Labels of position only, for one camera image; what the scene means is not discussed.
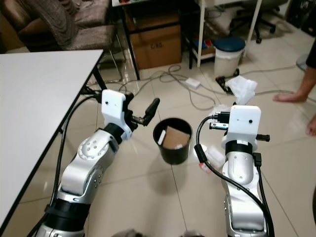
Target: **black trash bin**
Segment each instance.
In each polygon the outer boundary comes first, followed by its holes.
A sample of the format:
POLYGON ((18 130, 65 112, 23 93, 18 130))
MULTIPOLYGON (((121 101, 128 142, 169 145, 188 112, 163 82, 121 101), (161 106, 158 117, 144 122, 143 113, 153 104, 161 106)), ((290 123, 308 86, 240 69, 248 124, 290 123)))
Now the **black trash bin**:
POLYGON ((189 145, 190 145, 190 140, 192 137, 192 128, 183 119, 167 118, 167 119, 159 122, 156 125, 156 127, 154 128, 153 136, 154 136, 154 140, 155 140, 156 144, 159 146, 160 153, 161 153, 163 160, 165 162, 167 162, 168 164, 181 164, 188 158, 189 145), (163 130, 166 130, 168 126, 189 134, 190 139, 189 139, 187 145, 185 145, 181 148, 178 148, 178 149, 168 149, 168 148, 162 147, 162 145, 159 145, 158 140, 161 136, 161 132, 163 130))

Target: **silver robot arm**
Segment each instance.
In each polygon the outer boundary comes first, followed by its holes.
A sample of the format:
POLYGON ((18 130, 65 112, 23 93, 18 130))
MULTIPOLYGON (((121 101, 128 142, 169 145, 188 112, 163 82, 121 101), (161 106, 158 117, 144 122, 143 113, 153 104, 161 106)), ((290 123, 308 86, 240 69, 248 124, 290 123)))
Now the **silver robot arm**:
MULTIPOLYGON (((258 133, 261 110, 256 106, 232 106, 230 112, 215 115, 216 122, 210 129, 226 130, 222 139, 226 162, 222 175, 242 185, 258 200, 259 173, 254 157, 257 140, 269 141, 269 135, 258 133)), ((205 162, 201 148, 196 146, 200 162, 205 162)), ((226 231, 229 237, 267 237, 265 216, 262 209, 243 190, 222 180, 226 192, 224 210, 226 231)))
POLYGON ((75 158, 62 175, 57 199, 45 210, 45 220, 36 237, 84 236, 83 226, 90 206, 119 144, 131 138, 137 124, 148 125, 160 102, 155 99, 145 116, 138 118, 127 108, 132 98, 132 94, 112 90, 102 92, 105 128, 98 129, 80 144, 75 158))

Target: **cardboard piece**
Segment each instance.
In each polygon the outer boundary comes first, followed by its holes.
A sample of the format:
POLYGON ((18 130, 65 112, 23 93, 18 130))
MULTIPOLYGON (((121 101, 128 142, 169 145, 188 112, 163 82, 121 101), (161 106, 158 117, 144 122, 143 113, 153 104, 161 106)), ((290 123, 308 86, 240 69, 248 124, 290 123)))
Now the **cardboard piece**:
POLYGON ((189 140, 189 134, 168 126, 162 146, 167 149, 179 149, 187 145, 189 140))
MULTIPOLYGON (((160 13, 146 17, 127 14, 130 30, 143 29, 179 21, 178 13, 160 13)), ((181 63, 180 25, 130 35, 138 69, 181 63)))

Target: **blue lid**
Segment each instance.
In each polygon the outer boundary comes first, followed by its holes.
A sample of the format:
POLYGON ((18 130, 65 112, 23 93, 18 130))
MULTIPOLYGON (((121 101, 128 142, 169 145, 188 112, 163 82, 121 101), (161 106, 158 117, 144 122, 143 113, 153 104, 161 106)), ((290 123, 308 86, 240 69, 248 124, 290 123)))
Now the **blue lid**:
POLYGON ((246 43, 243 39, 237 36, 229 36, 216 40, 213 45, 215 48, 224 52, 237 52, 243 50, 246 43))

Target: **white trash can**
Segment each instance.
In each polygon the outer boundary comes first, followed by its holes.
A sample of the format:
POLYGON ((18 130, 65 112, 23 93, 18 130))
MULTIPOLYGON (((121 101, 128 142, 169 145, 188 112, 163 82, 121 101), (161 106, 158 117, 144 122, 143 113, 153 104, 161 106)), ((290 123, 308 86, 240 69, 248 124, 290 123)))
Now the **white trash can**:
POLYGON ((242 52, 243 50, 237 52, 224 52, 216 49, 214 65, 215 77, 232 76, 237 69, 242 52))

